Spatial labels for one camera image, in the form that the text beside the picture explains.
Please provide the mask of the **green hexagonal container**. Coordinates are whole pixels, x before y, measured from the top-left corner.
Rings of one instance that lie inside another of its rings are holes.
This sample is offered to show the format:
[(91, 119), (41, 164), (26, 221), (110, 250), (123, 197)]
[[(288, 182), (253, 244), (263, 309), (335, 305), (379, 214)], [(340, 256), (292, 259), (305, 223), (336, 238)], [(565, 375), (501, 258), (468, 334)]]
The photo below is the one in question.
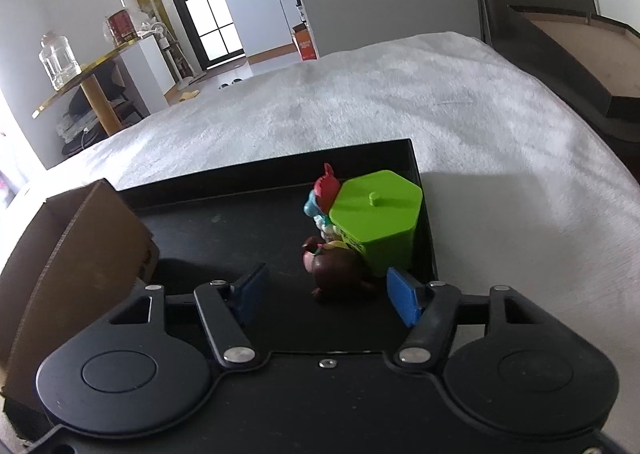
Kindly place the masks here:
[(415, 183), (379, 170), (343, 183), (329, 217), (371, 270), (384, 275), (410, 265), (423, 192)]

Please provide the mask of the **dark sofa with wooden panel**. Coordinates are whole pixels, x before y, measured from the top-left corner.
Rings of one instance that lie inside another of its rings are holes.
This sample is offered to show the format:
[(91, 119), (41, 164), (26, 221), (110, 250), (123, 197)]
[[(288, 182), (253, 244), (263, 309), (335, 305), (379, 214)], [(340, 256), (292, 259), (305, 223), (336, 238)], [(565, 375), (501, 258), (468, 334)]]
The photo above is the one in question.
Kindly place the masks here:
[(594, 0), (480, 0), (483, 36), (623, 159), (639, 156), (639, 33)]

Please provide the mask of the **yellow slippers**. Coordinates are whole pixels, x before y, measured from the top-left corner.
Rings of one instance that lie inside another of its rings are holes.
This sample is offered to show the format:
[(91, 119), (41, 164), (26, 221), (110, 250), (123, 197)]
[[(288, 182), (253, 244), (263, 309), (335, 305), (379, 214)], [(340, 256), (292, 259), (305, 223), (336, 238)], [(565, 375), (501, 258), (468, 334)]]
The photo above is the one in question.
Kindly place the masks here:
[(197, 97), (199, 94), (200, 94), (200, 91), (198, 89), (192, 90), (192, 92), (183, 92), (179, 98), (179, 101), (183, 102), (186, 100), (191, 100)]

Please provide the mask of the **brown cardboard box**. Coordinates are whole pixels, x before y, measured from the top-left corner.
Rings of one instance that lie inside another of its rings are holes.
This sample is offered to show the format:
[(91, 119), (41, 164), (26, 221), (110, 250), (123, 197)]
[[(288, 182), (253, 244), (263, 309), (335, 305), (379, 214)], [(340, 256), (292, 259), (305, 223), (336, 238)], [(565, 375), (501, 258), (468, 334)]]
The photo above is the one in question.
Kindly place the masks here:
[(51, 352), (150, 281), (151, 231), (98, 180), (47, 199), (1, 272), (1, 393), (37, 410), (35, 378)]

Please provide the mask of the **clear glass jar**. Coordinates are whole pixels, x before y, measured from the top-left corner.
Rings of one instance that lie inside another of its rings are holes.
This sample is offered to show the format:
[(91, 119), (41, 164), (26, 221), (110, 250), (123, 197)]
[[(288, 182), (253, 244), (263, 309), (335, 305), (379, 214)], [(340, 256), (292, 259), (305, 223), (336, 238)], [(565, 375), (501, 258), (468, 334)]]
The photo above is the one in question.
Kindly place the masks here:
[(49, 31), (41, 37), (40, 46), (40, 62), (49, 76), (52, 87), (58, 92), (81, 73), (81, 67), (65, 36)]

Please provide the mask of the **pair of black slippers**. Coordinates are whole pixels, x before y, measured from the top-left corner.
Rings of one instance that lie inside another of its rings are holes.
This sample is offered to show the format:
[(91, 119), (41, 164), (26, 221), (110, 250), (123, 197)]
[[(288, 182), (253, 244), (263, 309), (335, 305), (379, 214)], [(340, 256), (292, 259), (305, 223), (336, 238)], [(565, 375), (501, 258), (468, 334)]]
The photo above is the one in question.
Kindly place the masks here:
[(219, 89), (225, 89), (230, 87), (231, 85), (235, 85), (235, 84), (239, 84), (241, 83), (243, 80), (241, 77), (234, 77), (233, 80), (230, 83), (222, 83), (219, 86)]

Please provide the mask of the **black shallow tray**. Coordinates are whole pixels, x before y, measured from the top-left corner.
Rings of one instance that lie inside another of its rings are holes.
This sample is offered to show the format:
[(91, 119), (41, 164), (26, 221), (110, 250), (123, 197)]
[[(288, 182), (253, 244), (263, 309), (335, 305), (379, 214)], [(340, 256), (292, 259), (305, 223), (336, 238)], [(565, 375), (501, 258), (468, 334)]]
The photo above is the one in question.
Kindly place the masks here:
[(399, 139), (199, 171), (119, 192), (152, 232), (160, 261), (152, 281), (190, 294), (234, 281), (265, 263), (269, 283), (245, 333), (261, 352), (394, 351), (408, 334), (385, 285), (336, 303), (312, 296), (302, 245), (316, 234), (303, 212), (312, 184), (330, 164), (342, 180), (388, 169), (413, 183), (413, 145)]

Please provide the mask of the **round gold side table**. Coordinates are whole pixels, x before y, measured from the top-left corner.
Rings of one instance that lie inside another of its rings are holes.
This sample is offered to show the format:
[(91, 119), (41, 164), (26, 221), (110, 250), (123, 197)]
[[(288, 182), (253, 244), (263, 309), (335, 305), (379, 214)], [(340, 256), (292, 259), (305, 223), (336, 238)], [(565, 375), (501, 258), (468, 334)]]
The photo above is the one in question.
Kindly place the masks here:
[(66, 95), (67, 92), (70, 92), (73, 88), (79, 87), (84, 93), (90, 108), (94, 113), (96, 113), (96, 117), (104, 128), (105, 133), (107, 133), (108, 136), (112, 136), (114, 135), (114, 133), (118, 133), (119, 131), (121, 131), (124, 126), (122, 126), (122, 122), (120, 122), (120, 119), (117, 117), (116, 113), (111, 107), (110, 101), (107, 100), (105, 92), (103, 91), (103, 88), (96, 78), (96, 69), (99, 66), (102, 66), (102, 64), (106, 61), (118, 57), (125, 50), (129, 49), (139, 42), (141, 42), (140, 37), (136, 38), (135, 40), (129, 40), (129, 42), (115, 47), (108, 54), (102, 56), (93, 63), (88, 64), (85, 69), (81, 70), (80, 74), (74, 76), (71, 80), (64, 84), (60, 90), (55, 92), (49, 99), (40, 104), (40, 106), (34, 112), (32, 112), (32, 119), (36, 119), (42, 112), (47, 110), (47, 108), (50, 107), (51, 104), (55, 103), (62, 96)]

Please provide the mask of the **orange cardboard box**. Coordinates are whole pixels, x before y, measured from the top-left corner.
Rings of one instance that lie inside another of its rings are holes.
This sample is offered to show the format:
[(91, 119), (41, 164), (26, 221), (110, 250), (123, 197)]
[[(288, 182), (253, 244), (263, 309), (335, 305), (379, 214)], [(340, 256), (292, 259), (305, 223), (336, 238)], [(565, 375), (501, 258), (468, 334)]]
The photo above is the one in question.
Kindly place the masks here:
[(300, 58), (303, 61), (317, 60), (317, 52), (314, 49), (314, 42), (311, 39), (307, 25), (304, 22), (295, 25), (292, 29), (292, 34)]

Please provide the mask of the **white kitchen cabinet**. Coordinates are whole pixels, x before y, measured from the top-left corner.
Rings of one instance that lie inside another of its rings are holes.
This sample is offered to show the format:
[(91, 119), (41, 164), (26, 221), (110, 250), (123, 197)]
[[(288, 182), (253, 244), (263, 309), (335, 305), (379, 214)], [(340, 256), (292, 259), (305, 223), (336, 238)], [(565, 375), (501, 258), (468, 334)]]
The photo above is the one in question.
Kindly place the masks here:
[(296, 0), (225, 0), (249, 63), (296, 52), (293, 28), (302, 23)]

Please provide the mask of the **brown pink toy figurine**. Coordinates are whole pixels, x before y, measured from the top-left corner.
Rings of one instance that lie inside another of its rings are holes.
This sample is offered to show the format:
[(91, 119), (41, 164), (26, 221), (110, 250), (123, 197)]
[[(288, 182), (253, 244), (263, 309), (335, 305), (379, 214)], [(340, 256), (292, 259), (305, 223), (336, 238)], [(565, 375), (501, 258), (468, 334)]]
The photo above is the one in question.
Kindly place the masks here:
[(355, 292), (362, 280), (362, 259), (345, 242), (308, 237), (303, 244), (303, 266), (314, 278), (314, 297)]

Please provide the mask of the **red tin can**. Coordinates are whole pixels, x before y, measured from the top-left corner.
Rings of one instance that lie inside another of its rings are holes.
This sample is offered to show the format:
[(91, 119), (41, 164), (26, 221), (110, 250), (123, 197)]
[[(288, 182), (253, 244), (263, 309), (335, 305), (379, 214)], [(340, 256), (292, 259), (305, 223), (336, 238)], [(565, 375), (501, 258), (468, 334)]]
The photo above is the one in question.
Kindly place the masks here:
[(137, 38), (137, 30), (127, 9), (115, 12), (106, 19), (106, 22), (116, 46)]

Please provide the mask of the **red hat smurf figurine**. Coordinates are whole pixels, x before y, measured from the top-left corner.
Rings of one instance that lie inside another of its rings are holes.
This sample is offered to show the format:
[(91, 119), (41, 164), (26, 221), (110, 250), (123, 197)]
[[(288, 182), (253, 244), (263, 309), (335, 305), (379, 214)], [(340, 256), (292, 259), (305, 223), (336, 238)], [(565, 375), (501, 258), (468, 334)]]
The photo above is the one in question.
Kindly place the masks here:
[(314, 183), (303, 208), (304, 214), (314, 221), (326, 242), (343, 240), (342, 231), (334, 225), (329, 215), (340, 190), (340, 181), (334, 176), (331, 165), (326, 163), (323, 175)]

